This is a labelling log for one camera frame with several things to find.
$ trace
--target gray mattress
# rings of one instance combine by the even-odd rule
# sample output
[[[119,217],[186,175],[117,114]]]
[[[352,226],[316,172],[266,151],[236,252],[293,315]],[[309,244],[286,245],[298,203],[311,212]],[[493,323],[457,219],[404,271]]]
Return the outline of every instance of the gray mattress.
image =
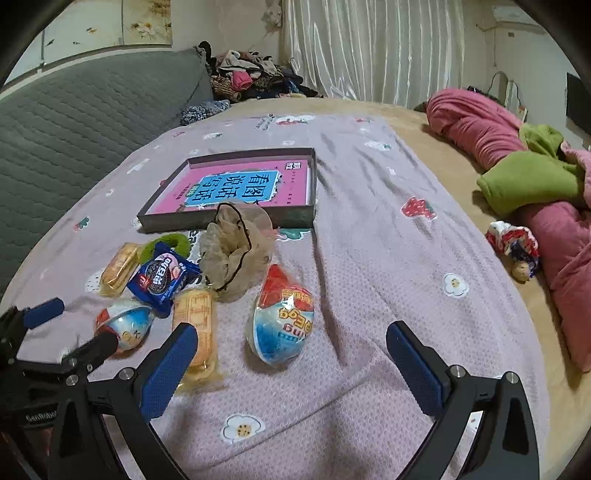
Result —
[[[0,100],[0,296],[31,248],[130,153],[212,98],[191,51],[90,60]]]

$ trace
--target green cloth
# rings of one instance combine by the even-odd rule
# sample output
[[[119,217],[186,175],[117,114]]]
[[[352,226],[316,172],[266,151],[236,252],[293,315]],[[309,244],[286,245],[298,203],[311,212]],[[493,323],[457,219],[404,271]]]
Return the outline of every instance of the green cloth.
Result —
[[[181,257],[187,258],[191,253],[191,242],[187,235],[182,233],[169,233],[168,235],[159,236],[150,243],[145,244],[141,253],[139,254],[139,263],[141,265],[149,262],[154,257],[154,247],[158,242],[164,242],[170,248],[173,248]]]
[[[519,138],[529,150],[507,155],[476,181],[492,209],[506,216],[530,203],[585,206],[585,172],[560,159],[562,134],[548,125],[523,124]]]

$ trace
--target oreo package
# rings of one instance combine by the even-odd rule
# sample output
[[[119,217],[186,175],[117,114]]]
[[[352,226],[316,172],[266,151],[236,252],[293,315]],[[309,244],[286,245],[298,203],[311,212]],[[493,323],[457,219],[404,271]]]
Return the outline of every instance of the oreo package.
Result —
[[[167,317],[173,306],[173,297],[200,274],[198,265],[183,258],[167,244],[158,242],[152,260],[139,268],[127,288],[158,314]]]

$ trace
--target blue gripper pad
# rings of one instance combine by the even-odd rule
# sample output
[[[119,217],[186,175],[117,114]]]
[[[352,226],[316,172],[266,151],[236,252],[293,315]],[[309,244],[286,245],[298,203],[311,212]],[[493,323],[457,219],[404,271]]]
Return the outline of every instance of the blue gripper pad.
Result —
[[[438,418],[443,411],[442,387],[421,356],[423,344],[404,322],[394,322],[386,332],[386,347],[423,413]]]
[[[23,315],[22,322],[26,328],[33,329],[61,315],[65,308],[64,303],[56,297],[27,310]]]
[[[168,345],[170,340],[173,341],[172,345]],[[154,366],[151,375],[141,386],[139,409],[146,422],[161,416],[166,410],[168,402],[197,351],[197,330],[188,323],[181,323],[158,349],[160,352],[163,350],[164,357]],[[149,360],[147,356],[144,362],[149,364]]]

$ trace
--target green hair tie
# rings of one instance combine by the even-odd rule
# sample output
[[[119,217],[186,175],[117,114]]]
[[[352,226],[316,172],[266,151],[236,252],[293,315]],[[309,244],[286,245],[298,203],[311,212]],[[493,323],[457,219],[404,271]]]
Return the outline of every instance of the green hair tie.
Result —
[[[154,256],[154,247],[158,242],[164,242],[184,258],[187,258],[191,252],[191,242],[189,242],[187,235],[183,235],[182,233],[169,233],[168,235],[163,235],[155,240],[152,240],[149,244],[144,246],[141,253],[139,254],[140,264],[143,265],[146,262],[152,260],[152,257]]]

